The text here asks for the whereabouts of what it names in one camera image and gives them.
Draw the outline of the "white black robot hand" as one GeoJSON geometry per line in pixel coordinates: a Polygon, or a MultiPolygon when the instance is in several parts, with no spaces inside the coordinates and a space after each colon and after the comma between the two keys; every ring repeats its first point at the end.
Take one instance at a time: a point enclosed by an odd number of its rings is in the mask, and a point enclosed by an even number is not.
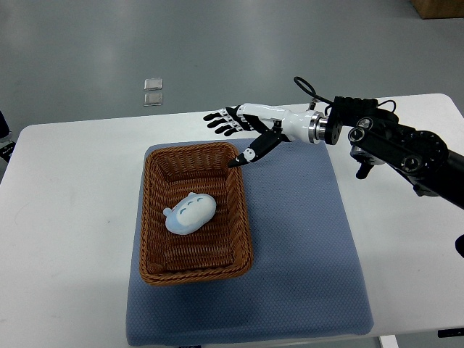
{"type": "Polygon", "coordinates": [[[307,110],[292,112],[282,107],[246,103],[240,107],[224,107],[203,117],[208,121],[208,128],[215,128],[216,133],[231,136],[234,133],[253,131],[254,128],[243,128],[236,120],[238,116],[253,116],[267,128],[273,127],[273,122],[280,122],[282,132],[269,130],[258,136],[239,156],[233,158],[228,167],[239,167],[262,159],[273,151],[280,143],[301,140],[306,143],[317,144],[325,140],[326,116],[322,112],[307,110]]]}

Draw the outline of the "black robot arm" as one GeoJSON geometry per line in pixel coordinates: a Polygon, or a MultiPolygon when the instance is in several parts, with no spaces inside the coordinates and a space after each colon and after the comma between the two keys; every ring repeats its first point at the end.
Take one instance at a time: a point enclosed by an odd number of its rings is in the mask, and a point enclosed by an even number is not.
{"type": "Polygon", "coordinates": [[[323,141],[334,145],[347,126],[350,155],[360,163],[358,179],[366,178],[374,166],[386,163],[412,185],[418,196],[440,196],[462,207],[463,156],[449,150],[435,133],[399,124],[394,112],[380,105],[376,99],[337,96],[325,112],[309,108],[295,113],[246,103],[222,108],[203,119],[208,128],[224,136],[242,131],[259,133],[228,163],[229,167],[256,162],[282,142],[323,141]]]}

